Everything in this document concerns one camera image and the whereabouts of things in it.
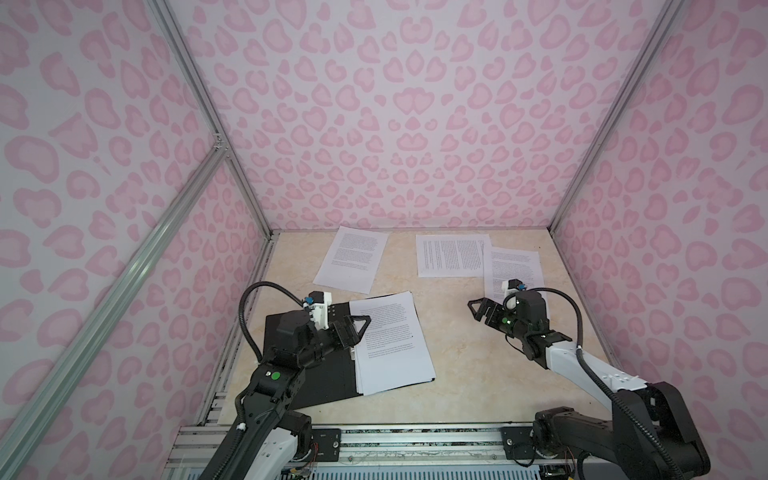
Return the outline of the blue A4 clip folder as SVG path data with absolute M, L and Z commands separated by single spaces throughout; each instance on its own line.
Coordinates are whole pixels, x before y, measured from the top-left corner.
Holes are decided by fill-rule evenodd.
M 266 317 L 263 360 L 305 372 L 292 409 L 360 395 L 351 350 L 361 342 L 370 324 L 368 315 L 353 315 L 348 303 L 330 307 L 326 329 L 318 329 L 306 310 Z

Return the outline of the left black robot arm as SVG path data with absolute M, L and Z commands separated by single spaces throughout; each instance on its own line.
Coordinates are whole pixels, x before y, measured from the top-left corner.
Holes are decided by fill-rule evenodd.
M 305 310 L 267 318 L 272 343 L 235 400 L 236 420 L 204 469 L 203 479 L 244 479 L 269 434 L 281 427 L 307 444 L 311 419 L 292 410 L 307 371 L 338 352 L 357 346 L 371 324 L 347 307 L 331 309 L 329 327 L 318 329 Z

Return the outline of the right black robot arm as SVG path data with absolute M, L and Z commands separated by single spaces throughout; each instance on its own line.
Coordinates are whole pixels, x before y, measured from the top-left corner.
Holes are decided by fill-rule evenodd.
M 550 325 L 547 287 L 508 282 L 502 301 L 471 300 L 474 320 L 503 334 L 527 360 L 554 372 L 589 394 L 610 412 L 602 420 L 572 407 L 536 413 L 531 448 L 540 456 L 578 452 L 576 471 L 587 458 L 618 466 L 629 479 L 694 479 L 711 471 L 711 460 L 682 394 L 667 382 L 649 382 L 589 354 L 584 347 L 584 315 L 561 290 L 554 295 L 573 309 L 576 335 Z

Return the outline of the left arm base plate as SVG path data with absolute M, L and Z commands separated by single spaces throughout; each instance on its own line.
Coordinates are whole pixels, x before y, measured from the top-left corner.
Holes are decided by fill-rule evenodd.
M 319 463 L 337 462 L 340 457 L 341 434 L 339 428 L 313 428 L 314 460 Z

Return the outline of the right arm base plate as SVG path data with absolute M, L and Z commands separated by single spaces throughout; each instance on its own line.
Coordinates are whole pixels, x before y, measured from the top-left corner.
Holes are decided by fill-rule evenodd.
M 538 458 L 532 431 L 531 424 L 515 424 L 500 428 L 502 447 L 507 460 L 528 463 Z

